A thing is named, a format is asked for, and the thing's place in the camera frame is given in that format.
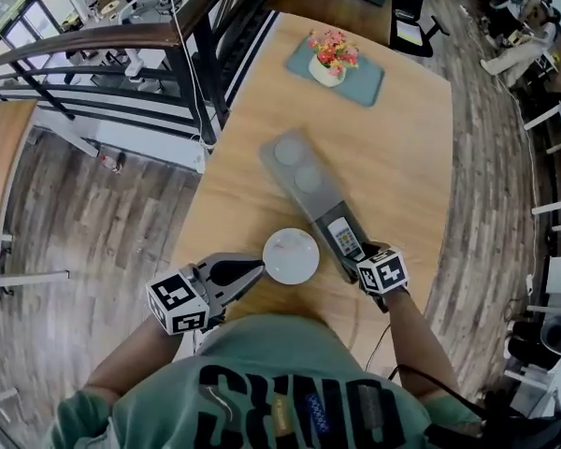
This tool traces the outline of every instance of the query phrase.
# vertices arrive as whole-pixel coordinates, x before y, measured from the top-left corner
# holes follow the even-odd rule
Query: white plate
[[[264,246],[266,272],[283,284],[300,284],[313,276],[320,262],[314,238],[297,228],[284,228]]]

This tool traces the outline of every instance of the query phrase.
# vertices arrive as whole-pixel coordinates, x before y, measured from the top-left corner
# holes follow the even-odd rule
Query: teal placemat
[[[305,38],[295,49],[286,66],[300,77],[318,83],[308,70],[311,55],[313,55],[313,51],[308,47],[308,39]],[[341,94],[363,107],[372,107],[376,103],[381,89],[384,70],[361,54],[357,58],[357,63],[359,68],[348,68],[345,80],[328,90]]]

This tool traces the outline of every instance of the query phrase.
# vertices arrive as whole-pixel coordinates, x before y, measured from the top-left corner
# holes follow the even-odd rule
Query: white remote control
[[[329,224],[328,231],[330,231],[344,256],[355,261],[364,259],[364,250],[362,250],[362,246],[345,218],[340,217]]]

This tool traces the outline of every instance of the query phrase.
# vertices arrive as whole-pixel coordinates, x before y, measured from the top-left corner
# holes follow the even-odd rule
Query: black bag
[[[389,379],[393,379],[401,369],[414,372],[434,383],[482,420],[482,433],[478,437],[460,434],[436,424],[430,425],[424,434],[428,442],[441,449],[555,449],[561,446],[561,409],[556,400],[553,417],[527,419],[514,410],[506,413],[489,412],[462,398],[435,378],[410,366],[397,366]]]

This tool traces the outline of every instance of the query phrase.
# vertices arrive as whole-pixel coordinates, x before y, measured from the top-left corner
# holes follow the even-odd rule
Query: flower pot
[[[328,68],[320,63],[320,60],[318,60],[318,55],[315,54],[312,55],[311,60],[309,61],[308,70],[319,83],[327,86],[328,88],[337,86],[345,80],[345,68],[343,68],[343,71],[340,75],[331,75],[330,73],[328,73]]]

